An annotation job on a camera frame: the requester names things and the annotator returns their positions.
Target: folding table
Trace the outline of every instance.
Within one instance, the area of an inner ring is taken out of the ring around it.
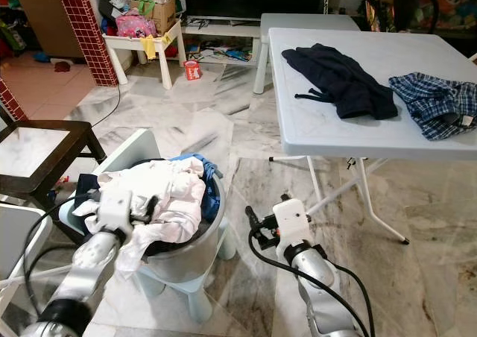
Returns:
[[[308,214],[317,212],[358,184],[368,215],[402,243],[408,244],[407,238],[374,213],[367,174],[393,158],[476,160],[477,130],[437,142],[428,141],[410,117],[405,103],[396,94],[394,103],[399,115],[393,119],[377,121],[370,116],[339,119],[332,104],[294,98],[296,93],[307,93],[313,85],[287,64],[282,51],[311,47],[317,42],[335,47],[342,54],[358,61],[363,70],[385,86],[389,86],[390,77],[410,72],[477,83],[477,66],[435,35],[287,28],[271,28],[269,35],[282,147],[287,154],[299,155],[271,157],[271,160],[308,160],[318,199]],[[322,198],[310,158],[314,155],[355,157],[357,174],[328,197]],[[362,157],[377,160],[365,168]]]

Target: white cloth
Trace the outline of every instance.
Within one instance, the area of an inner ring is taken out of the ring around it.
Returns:
[[[140,260],[150,243],[186,242],[194,235],[201,220],[200,203],[205,191],[203,163],[195,157],[185,160],[153,160],[123,171],[104,172],[98,176],[100,191],[130,190],[131,214],[144,216],[149,200],[158,197],[150,224],[136,225],[131,240],[121,248],[116,270],[128,278],[140,266]],[[84,215],[95,212],[98,204],[82,203],[74,212]],[[101,229],[96,216],[85,220],[91,233]]]

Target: robotic arm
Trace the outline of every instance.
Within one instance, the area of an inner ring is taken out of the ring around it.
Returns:
[[[274,206],[274,214],[262,221],[256,217],[252,207],[245,209],[253,237],[262,250],[276,246],[278,259],[284,258],[292,268],[314,277],[340,295],[337,269],[321,256],[319,248],[310,245],[312,236],[303,203],[286,195],[282,199],[282,203]],[[272,237],[266,237],[262,229],[269,230]],[[303,277],[297,276],[297,280],[314,337],[361,336],[354,327],[352,315],[341,303]]]
[[[114,272],[119,248],[130,239],[131,193],[101,194],[98,218],[102,229],[73,255],[72,268],[35,324],[24,337],[79,337],[92,319]]]

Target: black cable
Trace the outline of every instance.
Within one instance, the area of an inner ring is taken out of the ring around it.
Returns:
[[[42,257],[44,257],[47,253],[49,253],[51,251],[55,251],[55,250],[76,250],[77,248],[78,247],[74,244],[66,244],[66,245],[51,246],[51,247],[45,249],[44,251],[42,251],[42,253],[40,253],[37,257],[35,257],[35,259],[31,262],[30,268],[28,269],[28,271],[25,274],[25,285],[28,284],[30,286],[30,289],[31,289],[31,281],[30,281],[31,272],[33,271],[33,269],[37,265],[38,261]],[[34,293],[30,294],[30,302],[33,305],[33,307],[35,308],[35,311],[37,312],[37,314],[40,315],[39,314],[40,308],[38,307],[38,300],[37,300],[37,297],[35,296]]]
[[[359,285],[359,288],[361,289],[361,292],[364,297],[364,301],[366,302],[366,310],[367,310],[367,317],[369,319],[369,324],[370,324],[370,335],[371,337],[376,337],[376,333],[374,331],[374,319],[373,319],[373,310],[371,309],[371,301],[370,297],[367,294],[366,287],[364,287],[363,282],[359,279],[358,275],[356,275],[354,272],[351,270],[344,268],[343,266],[340,266],[338,264],[335,264],[334,262],[331,262],[338,270],[341,270],[347,274],[349,274]]]
[[[282,268],[283,270],[286,270],[286,271],[290,271],[291,273],[295,274],[295,275],[298,275],[300,277],[302,277],[303,279],[306,279],[308,280],[309,282],[311,283],[314,283],[316,286],[318,286],[320,289],[323,289],[325,292],[327,292],[328,294],[330,294],[333,298],[335,298],[341,305],[343,305],[343,307],[345,309],[348,310],[348,312],[354,317],[354,319],[356,320],[356,322],[358,322],[358,325],[359,327],[361,328],[361,331],[363,332],[364,334],[364,337],[370,337],[370,335],[368,334],[367,330],[366,330],[366,327],[364,326],[363,322],[361,321],[361,319],[359,318],[358,314],[355,312],[355,310],[351,307],[351,305],[348,304],[348,302],[346,302],[339,294],[337,294],[336,292],[334,292],[333,290],[331,290],[331,288],[329,288],[328,286],[326,286],[324,283],[322,283],[321,281],[315,279],[314,277],[311,277],[309,276],[308,274],[305,274],[304,272],[296,269],[296,268],[292,268],[291,266],[288,266],[288,265],[285,265],[285,264],[282,264],[281,262],[277,262],[275,260],[272,260],[272,259],[269,259],[263,255],[261,255],[256,249],[255,247],[253,246],[253,242],[252,242],[252,238],[253,238],[253,232],[252,230],[248,233],[248,244],[250,246],[250,249],[252,250],[253,254],[258,257],[259,259],[261,259],[261,261],[263,262],[266,262],[267,264],[270,264],[272,266],[275,266],[276,268]]]
[[[116,108],[118,108],[119,104],[121,103],[121,90],[119,89],[119,85],[117,87],[118,87],[118,103],[116,104],[116,106],[113,108],[111,112],[109,112],[105,117],[97,121],[93,126],[91,126],[91,128],[102,123],[105,119],[111,116],[114,113],[114,111],[116,111]]]
[[[30,297],[30,299],[31,299],[32,296],[33,296],[33,299],[35,298],[33,289],[31,288],[30,280],[28,278],[26,278],[26,274],[28,272],[28,269],[27,269],[27,254],[26,253],[27,253],[28,244],[30,244],[31,235],[33,234],[35,229],[38,227],[38,225],[41,224],[43,219],[48,217],[53,211],[55,211],[56,209],[61,207],[67,201],[72,201],[75,198],[82,198],[82,197],[87,197],[87,196],[89,196],[89,193],[79,194],[79,195],[76,195],[74,197],[70,197],[70,198],[66,199],[65,201],[62,201],[61,203],[55,205],[54,207],[52,207],[51,209],[46,211],[45,214],[43,214],[40,218],[38,218],[38,220],[34,222],[34,224],[31,226],[30,230],[28,231],[27,237],[25,239],[25,243],[23,245],[23,252],[22,252],[23,263],[22,263],[22,267],[23,267],[23,275],[25,277],[25,288],[27,289],[27,293],[28,293],[28,296]],[[40,311],[38,310],[38,307],[34,305],[34,308],[35,308],[35,311],[37,312],[37,315],[40,315]]]

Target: yellow cloth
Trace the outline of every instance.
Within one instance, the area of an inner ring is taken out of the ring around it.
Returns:
[[[152,37],[152,35],[149,35],[148,37],[140,37],[139,41],[141,42],[148,59],[155,59],[156,49],[154,48],[154,38]]]

